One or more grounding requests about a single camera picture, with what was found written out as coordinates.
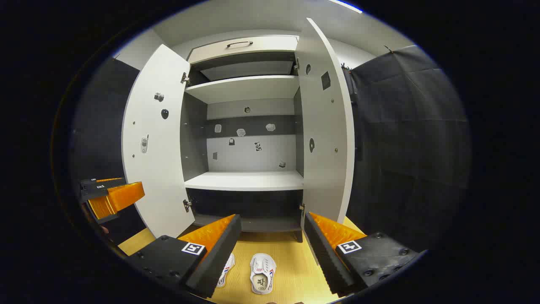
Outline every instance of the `white ceiling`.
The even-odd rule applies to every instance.
[[[192,6],[154,27],[173,47],[222,32],[272,29],[300,32],[303,18],[315,21],[327,38],[363,49],[375,56],[414,44],[367,13],[329,0],[209,0]]]

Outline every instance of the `white sneaker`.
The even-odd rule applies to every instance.
[[[222,288],[225,286],[225,277],[227,276],[227,273],[231,268],[234,266],[234,255],[231,253],[229,256],[229,259],[225,263],[225,267],[223,268],[223,272],[221,273],[221,276],[219,277],[217,288]]]
[[[272,291],[276,264],[266,253],[257,253],[251,258],[251,290],[256,294],[268,294]]]

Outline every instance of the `cabinet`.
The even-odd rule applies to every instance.
[[[232,213],[249,232],[298,233],[304,212],[345,218],[354,128],[328,40],[310,18],[299,39],[236,40],[246,39],[188,60],[161,45],[130,92],[123,165],[128,183],[143,183],[136,207],[154,236]]]

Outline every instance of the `open cabinet door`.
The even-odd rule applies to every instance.
[[[302,94],[304,212],[343,223],[354,166],[347,83],[334,49],[310,18],[304,20],[295,54]]]
[[[177,237],[195,220],[183,204],[180,157],[181,79],[189,71],[190,64],[162,44],[137,76],[124,112],[124,174],[127,183],[143,183],[145,196],[135,206],[155,237]]]

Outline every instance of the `cabinet shelf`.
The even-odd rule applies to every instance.
[[[225,191],[282,191],[303,189],[297,171],[206,172],[185,182],[186,188]]]
[[[220,220],[223,216],[195,214],[194,226],[204,226]],[[299,231],[300,216],[243,217],[240,216],[243,232],[291,232]]]
[[[253,99],[292,99],[299,87],[298,76],[248,76],[194,85],[186,93],[207,103]]]

